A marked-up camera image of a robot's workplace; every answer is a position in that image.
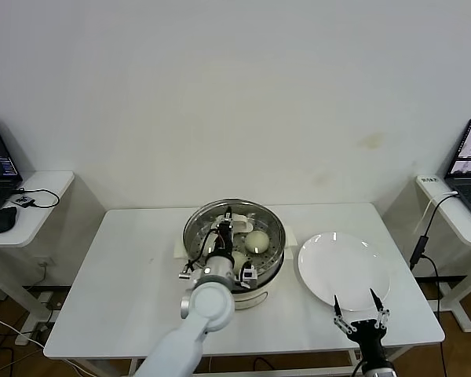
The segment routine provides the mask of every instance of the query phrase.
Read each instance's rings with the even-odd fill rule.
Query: white plate
[[[389,293],[389,272],[373,246],[357,237],[327,232],[304,243],[298,269],[307,287],[321,300],[342,309],[374,307],[370,288],[383,301]]]

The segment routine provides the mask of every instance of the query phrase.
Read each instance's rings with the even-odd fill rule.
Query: wooden floor
[[[422,289],[428,298],[433,297],[436,286],[432,284],[423,284]],[[62,305],[66,294],[55,294],[51,300],[54,307],[58,303]],[[462,304],[466,312],[471,318],[471,294],[466,297]],[[26,317],[24,310],[14,301],[7,299],[0,302],[0,319],[8,324],[13,324],[18,319],[16,328]],[[444,354],[447,362],[447,371],[450,377],[471,377],[471,333],[466,334],[461,331],[455,322],[454,317],[449,313],[442,314],[442,324],[444,326],[447,338],[444,342]],[[10,332],[7,328],[0,325],[0,333]],[[40,337],[44,342],[49,332],[46,331]],[[14,377],[76,377],[77,374],[71,366],[62,361],[52,361],[42,355],[39,347],[30,344],[29,346],[14,346],[15,337],[6,337],[2,347],[11,347],[14,349],[15,360],[23,356],[33,353],[30,357],[14,365]],[[0,367],[10,362],[10,350],[0,350]],[[317,368],[326,366],[342,366],[347,365],[349,358],[347,353],[299,353],[299,354],[283,354],[283,355],[266,355],[264,358],[275,368]],[[205,357],[199,364],[198,372],[244,372],[253,370],[255,356],[252,357]],[[125,375],[129,367],[129,361],[113,362],[120,372]],[[395,362],[396,370],[399,377],[441,377],[443,369],[441,367],[440,347],[422,346],[417,347]],[[269,366],[262,360],[258,360],[255,365],[257,370],[269,370]],[[5,368],[0,371],[0,377],[8,377],[9,369]]]

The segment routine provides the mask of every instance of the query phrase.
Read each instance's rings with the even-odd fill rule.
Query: computer mouse
[[[16,224],[16,216],[16,207],[7,207],[0,210],[0,233],[7,232]]]

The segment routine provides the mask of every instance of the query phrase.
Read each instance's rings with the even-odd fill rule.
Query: wall stain
[[[357,146],[374,151],[384,144],[385,133],[382,131],[373,132],[357,142]]]
[[[312,182],[314,183],[315,186],[321,187],[330,183],[332,178],[333,178],[333,174],[323,172],[323,173],[316,174]]]

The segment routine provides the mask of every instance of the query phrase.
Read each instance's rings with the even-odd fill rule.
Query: white table
[[[22,172],[24,181],[20,187],[28,189],[48,189],[55,192],[59,197],[65,193],[71,182],[73,181],[73,173],[71,171],[36,171]],[[35,198],[42,205],[50,205],[55,202],[56,198],[46,192],[36,192],[28,194]],[[7,202],[4,207],[14,206]],[[16,224],[7,232],[0,233],[0,247],[24,247],[28,245],[36,236],[46,219],[49,217],[53,208],[20,208],[18,207],[18,215]],[[30,312],[30,316],[24,322],[21,328],[22,332],[28,332],[35,329],[38,322],[45,322],[49,316],[51,321],[55,321],[58,312],[51,316],[44,303],[48,302],[52,292],[42,292],[40,297],[36,299],[27,292],[21,284],[8,271],[0,267],[0,297],[9,295],[14,301],[23,306]],[[27,340],[18,337],[16,344],[24,345]]]
[[[439,196],[443,192],[451,191],[450,187],[436,175],[419,175],[417,184],[429,199]],[[433,201],[434,204],[436,205],[436,201],[440,201],[444,197],[436,198]],[[438,211],[457,237],[466,245],[471,246],[471,213],[462,201],[459,198],[450,198],[440,205]],[[471,332],[471,320],[460,304],[460,301],[471,293],[471,270],[454,289],[451,289],[446,283],[441,283],[440,290],[443,294],[440,310],[452,312],[461,329],[464,332]],[[429,303],[436,310],[437,300],[432,300]]]
[[[293,229],[299,245],[319,232],[336,230],[363,238],[380,250],[392,279],[385,300],[391,310],[385,346],[405,347],[401,354],[409,346],[444,339],[425,297],[371,204],[269,208]],[[101,362],[96,365],[87,359],[146,357],[181,322],[180,301],[187,283],[178,279],[184,262],[173,258],[173,247],[194,210],[107,212],[44,354],[78,359],[99,375],[117,374],[110,368],[102,370]],[[354,350],[356,344],[334,326],[333,308],[303,285],[296,268],[295,260],[285,261],[269,297],[254,308],[236,312],[226,328],[210,334],[204,354]],[[376,312],[345,313],[345,317],[360,320],[376,317]],[[352,372],[352,366],[333,369],[328,368],[333,375]],[[325,369],[316,371],[325,373]]]

